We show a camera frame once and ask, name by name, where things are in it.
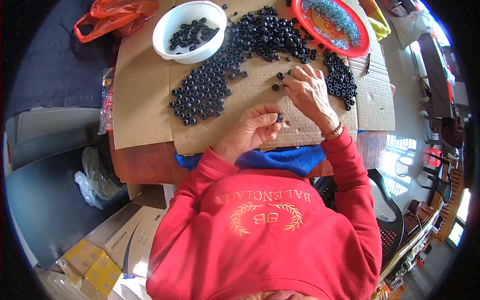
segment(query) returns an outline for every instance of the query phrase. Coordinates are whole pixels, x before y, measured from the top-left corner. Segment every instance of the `blue towel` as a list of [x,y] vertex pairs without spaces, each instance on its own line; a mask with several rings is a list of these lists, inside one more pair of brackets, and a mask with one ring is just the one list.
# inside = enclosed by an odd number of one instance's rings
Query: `blue towel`
[[[197,167],[203,153],[192,156],[182,156],[175,152],[175,159],[182,168],[192,171]],[[320,145],[307,145],[297,147],[279,147],[274,150],[262,152],[254,149],[240,155],[235,163],[240,169],[281,169],[305,177],[318,163],[325,158],[325,153]]]

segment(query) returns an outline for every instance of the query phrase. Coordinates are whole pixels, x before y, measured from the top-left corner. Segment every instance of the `red sweatshirt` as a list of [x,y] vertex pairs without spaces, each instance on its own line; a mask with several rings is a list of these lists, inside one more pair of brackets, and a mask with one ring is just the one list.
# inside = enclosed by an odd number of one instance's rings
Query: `red sweatshirt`
[[382,262],[367,172],[346,128],[322,148],[339,188],[339,213],[290,171],[239,171],[208,148],[155,234],[148,294],[229,300],[293,290],[367,299]]

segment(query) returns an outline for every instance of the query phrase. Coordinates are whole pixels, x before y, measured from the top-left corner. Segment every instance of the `hand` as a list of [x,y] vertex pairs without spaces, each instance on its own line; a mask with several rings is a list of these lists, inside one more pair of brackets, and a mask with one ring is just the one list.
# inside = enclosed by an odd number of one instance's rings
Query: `hand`
[[315,122],[322,133],[329,134],[337,128],[338,116],[328,103],[327,87],[321,70],[314,71],[309,64],[303,65],[302,69],[294,67],[282,84],[293,105]]
[[237,125],[215,147],[214,152],[234,164],[247,151],[257,148],[266,140],[274,140],[282,123],[276,123],[277,104],[263,103],[245,111]]

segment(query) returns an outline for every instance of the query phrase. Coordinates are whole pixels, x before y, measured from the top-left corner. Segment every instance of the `cardboard sheet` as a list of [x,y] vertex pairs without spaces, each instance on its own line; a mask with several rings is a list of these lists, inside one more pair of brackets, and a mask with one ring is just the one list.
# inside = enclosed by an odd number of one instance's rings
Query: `cardboard sheet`
[[[220,118],[197,120],[195,126],[183,126],[178,118],[171,114],[171,109],[168,108],[168,102],[172,101],[170,90],[179,87],[180,81],[199,64],[183,65],[172,60],[163,60],[153,50],[151,36],[161,16],[173,5],[184,2],[186,1],[162,1],[158,13],[134,35],[122,41],[113,95],[116,149],[174,141],[179,154],[200,153],[209,145],[215,146],[235,125],[244,110],[262,102],[276,102],[281,106],[285,127],[275,141],[266,142],[261,148],[319,144],[322,138],[314,123],[292,105],[282,87],[277,92],[271,89],[272,84],[279,83],[277,72],[286,73],[294,66],[302,66],[296,58],[292,58],[291,62],[286,61],[287,55],[283,53],[280,54],[280,61],[269,63],[255,55],[253,59],[247,59],[242,64],[241,69],[248,71],[250,76],[228,81],[233,95],[226,99],[226,109]],[[370,74],[360,76],[365,69],[366,58],[348,59],[359,87],[357,105],[347,112],[338,98],[329,97],[329,101],[355,139],[357,129],[394,129],[395,116],[380,45],[362,8],[355,0],[347,0],[346,3],[359,14],[369,29],[372,48]],[[294,17],[293,11],[286,7],[282,0],[232,1],[228,5],[227,17],[234,21],[248,11],[257,11],[264,5],[275,6],[279,11],[279,18]],[[234,17],[235,11],[238,11],[239,15]],[[314,42],[309,43],[308,47],[318,49]],[[312,61],[311,65],[315,69],[326,71],[322,56],[319,56],[317,61]]]

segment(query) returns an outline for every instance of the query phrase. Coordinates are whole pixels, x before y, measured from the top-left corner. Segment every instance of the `cardboard box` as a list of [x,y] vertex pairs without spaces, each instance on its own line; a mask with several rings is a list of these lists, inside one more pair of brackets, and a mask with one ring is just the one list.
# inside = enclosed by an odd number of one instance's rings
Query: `cardboard box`
[[150,254],[153,238],[166,209],[129,203],[84,239],[105,250],[127,274]]
[[57,264],[90,300],[106,300],[121,275],[105,251],[85,240],[75,244]]
[[[243,63],[241,68],[247,70],[250,76],[228,82],[233,95],[226,99],[222,117],[199,120],[195,126],[183,126],[171,114],[171,109],[168,108],[168,103],[172,100],[170,90],[180,86],[181,80],[197,64],[184,65],[173,60],[163,60],[152,47],[152,32],[158,20],[173,5],[184,2],[187,1],[162,1],[157,14],[145,26],[122,40],[113,94],[116,149],[173,141],[178,154],[203,152],[207,146],[215,146],[219,142],[244,110],[262,102],[276,102],[281,106],[285,127],[276,140],[268,141],[260,148],[319,144],[322,138],[315,124],[293,106],[285,91],[274,92],[271,89],[271,85],[278,82],[275,76],[277,72],[287,72],[294,66],[301,66],[297,59],[286,61],[285,54],[281,54],[280,61],[272,63],[257,56]],[[357,104],[347,112],[343,102],[336,97],[330,96],[329,101],[355,139],[357,130],[394,130],[395,114],[388,72],[373,28],[357,0],[345,2],[367,27],[371,44],[370,73],[364,73],[366,57],[347,59],[358,86]],[[294,17],[292,10],[280,0],[233,1],[226,10],[227,17],[236,21],[244,13],[257,11],[264,5],[275,6],[279,11],[278,17]],[[239,12],[238,16],[233,16],[235,11]],[[310,42],[308,47],[317,48],[317,44]],[[326,71],[321,57],[312,61],[311,65]]]

